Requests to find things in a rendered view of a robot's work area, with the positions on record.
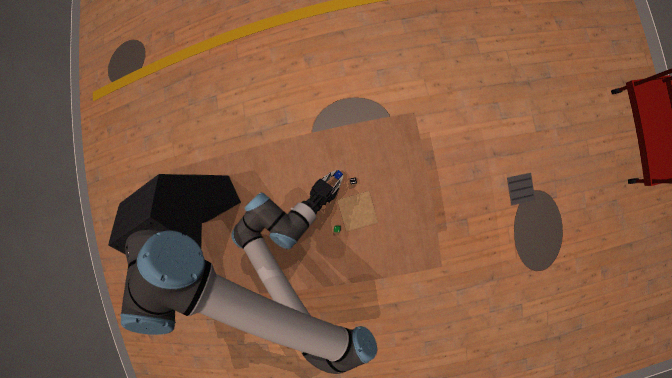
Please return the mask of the tan mat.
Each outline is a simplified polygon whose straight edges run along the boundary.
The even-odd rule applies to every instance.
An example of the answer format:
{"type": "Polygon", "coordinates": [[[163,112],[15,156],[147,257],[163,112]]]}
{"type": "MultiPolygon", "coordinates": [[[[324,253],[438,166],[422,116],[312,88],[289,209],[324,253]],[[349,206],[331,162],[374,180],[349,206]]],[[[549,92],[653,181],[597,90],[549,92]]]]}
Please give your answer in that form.
{"type": "Polygon", "coordinates": [[[337,201],[346,231],[378,223],[369,191],[337,201]]]}

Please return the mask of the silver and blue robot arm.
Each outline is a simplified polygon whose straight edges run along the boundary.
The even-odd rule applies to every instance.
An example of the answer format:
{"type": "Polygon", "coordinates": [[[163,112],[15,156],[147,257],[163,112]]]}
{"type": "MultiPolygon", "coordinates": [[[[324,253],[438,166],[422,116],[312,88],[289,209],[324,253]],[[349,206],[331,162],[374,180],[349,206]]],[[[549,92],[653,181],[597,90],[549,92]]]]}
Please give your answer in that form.
{"type": "Polygon", "coordinates": [[[201,313],[301,351],[310,364],[327,373],[345,373],[374,359],[377,343],[366,327],[351,330],[310,316],[261,235],[265,227],[277,245],[291,249],[316,220],[314,211],[297,203],[286,214],[264,193],[245,210],[232,240],[246,252],[273,300],[216,274],[188,235],[141,230],[125,244],[122,327],[140,334],[167,334],[175,328],[175,311],[186,316],[201,313]]]}

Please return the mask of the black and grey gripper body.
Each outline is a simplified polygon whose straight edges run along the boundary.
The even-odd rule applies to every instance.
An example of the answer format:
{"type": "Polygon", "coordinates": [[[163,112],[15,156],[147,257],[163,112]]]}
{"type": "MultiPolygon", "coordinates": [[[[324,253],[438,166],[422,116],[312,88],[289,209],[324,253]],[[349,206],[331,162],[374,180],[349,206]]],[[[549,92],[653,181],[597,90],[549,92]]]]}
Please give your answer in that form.
{"type": "Polygon", "coordinates": [[[320,178],[320,179],[314,184],[314,186],[313,186],[312,189],[311,189],[310,197],[311,197],[311,196],[313,195],[313,193],[314,193],[314,195],[312,196],[312,198],[307,199],[307,201],[302,201],[301,203],[304,203],[304,204],[308,205],[308,206],[314,211],[314,213],[317,214],[317,210],[315,209],[316,206],[317,206],[317,205],[321,205],[321,206],[323,206],[324,204],[326,205],[327,201],[330,199],[331,194],[334,192],[334,191],[332,191],[332,189],[333,189],[333,187],[332,187],[331,185],[329,185],[327,182],[325,182],[323,179],[320,178]],[[315,190],[316,190],[316,191],[315,191],[315,190]],[[332,192],[331,192],[331,191],[332,191],[332,192]],[[331,193],[330,193],[330,192],[331,192],[331,193]],[[318,195],[318,196],[317,196],[317,195],[318,195]],[[329,198],[327,199],[327,198],[325,198],[325,196],[326,196],[326,197],[329,197],[329,198]],[[315,197],[316,197],[316,198],[315,198],[315,197]],[[313,199],[314,199],[314,201],[313,201],[313,199]],[[321,199],[321,200],[319,201],[319,199],[321,199]],[[313,201],[313,202],[312,202],[312,201],[313,201]],[[316,204],[317,201],[318,201],[318,204],[316,204]],[[312,203],[312,206],[311,206],[310,203],[312,203]],[[315,203],[315,204],[314,204],[314,203],[315,203]]]}

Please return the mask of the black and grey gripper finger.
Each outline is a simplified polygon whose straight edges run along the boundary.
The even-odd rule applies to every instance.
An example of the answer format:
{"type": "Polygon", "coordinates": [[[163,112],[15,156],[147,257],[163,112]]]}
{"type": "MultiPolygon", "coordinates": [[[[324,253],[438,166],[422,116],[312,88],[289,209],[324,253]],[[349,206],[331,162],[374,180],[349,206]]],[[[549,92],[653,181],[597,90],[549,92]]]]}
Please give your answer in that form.
{"type": "Polygon", "coordinates": [[[326,177],[327,177],[327,175],[326,175],[326,176],[324,176],[322,179],[323,179],[325,182],[329,181],[330,178],[331,178],[332,176],[334,176],[334,174],[336,173],[336,171],[337,171],[337,170],[330,172],[329,174],[327,174],[327,175],[328,175],[328,178],[326,178],[326,177]],[[326,180],[325,180],[325,179],[326,179],[326,180]]]}
{"type": "MultiPolygon", "coordinates": [[[[336,184],[336,183],[337,183],[337,182],[336,182],[335,185],[333,186],[332,191],[333,191],[334,189],[335,189],[335,190],[334,190],[334,192],[331,194],[330,199],[329,199],[327,202],[332,201],[332,200],[336,197],[337,192],[338,192],[338,190],[339,190],[339,187],[340,187],[340,185],[341,185],[342,179],[343,179],[343,175],[338,179],[338,184],[336,184]],[[340,181],[339,181],[339,180],[340,180],[340,181]]],[[[331,191],[331,192],[332,192],[332,191],[331,191]]],[[[331,193],[331,192],[330,192],[330,193],[331,193]]]]}

